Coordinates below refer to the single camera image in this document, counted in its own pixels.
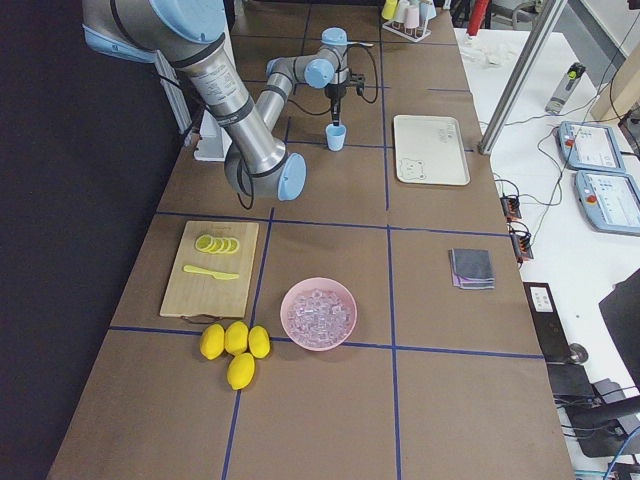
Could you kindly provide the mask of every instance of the wooden cutting board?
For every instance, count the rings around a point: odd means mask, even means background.
[[[196,239],[205,233],[216,237],[235,237],[240,248],[230,255],[202,253]],[[251,222],[187,222],[173,263],[160,316],[243,318],[247,306],[258,224]],[[184,265],[237,273],[236,280],[216,280],[210,275],[182,271]]]

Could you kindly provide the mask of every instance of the white table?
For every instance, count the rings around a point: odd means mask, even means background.
[[[481,122],[489,122],[511,71],[522,50],[528,32],[480,30],[469,45],[466,31],[456,29],[465,72],[474,95]],[[497,64],[490,64],[491,59]],[[509,122],[544,115],[544,106],[568,67],[577,58],[561,33],[553,33],[513,109]],[[596,95],[593,83],[600,78],[583,78],[562,113],[589,104]],[[592,120],[588,107],[562,117],[545,117],[503,129],[491,153],[491,167],[500,178],[518,185],[521,194],[532,194],[549,202],[559,170],[540,153],[536,145],[552,127],[563,120]],[[620,148],[631,151],[615,128]],[[541,145],[559,165],[555,139],[549,137]],[[640,180],[640,164],[630,156],[623,157],[627,171]],[[563,200],[548,210],[540,224],[545,207],[529,198],[521,199],[523,223],[539,233],[533,245],[535,259],[525,262],[521,277],[526,282],[547,282],[551,287],[558,314],[569,343],[579,343],[589,352],[584,365],[592,383],[610,378],[622,387],[633,385],[607,331],[598,303],[613,286],[640,268],[640,237],[613,235],[595,231],[587,222],[574,191],[575,174],[567,169],[560,182]],[[515,193],[513,187],[498,184],[498,190]],[[637,395],[628,390],[627,396]],[[577,442],[567,440],[575,469],[606,469],[607,459],[590,459],[582,455]]]

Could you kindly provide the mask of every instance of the robotic arm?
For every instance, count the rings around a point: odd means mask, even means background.
[[[340,100],[352,82],[344,30],[326,30],[315,55],[270,61],[267,85],[254,104],[223,48],[222,0],[83,0],[83,11],[85,40],[92,49],[146,63],[153,63],[159,50],[186,73],[233,141],[225,174],[234,190],[279,200],[302,192],[304,158],[289,154],[271,130],[301,81],[325,89],[332,122],[339,124]],[[356,77],[362,88],[364,78]]]

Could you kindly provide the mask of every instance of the light blue cup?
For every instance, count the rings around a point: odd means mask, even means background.
[[[347,136],[347,127],[344,125],[335,126],[333,124],[327,125],[325,129],[327,133],[327,146],[329,150],[337,152],[342,150],[344,146],[344,139]]]

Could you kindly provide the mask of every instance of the yellow knife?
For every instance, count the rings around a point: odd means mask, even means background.
[[[196,267],[195,265],[185,265],[182,267],[182,271],[187,273],[198,273],[200,275],[211,275],[216,280],[235,280],[240,277],[237,273],[217,272],[215,270]]]

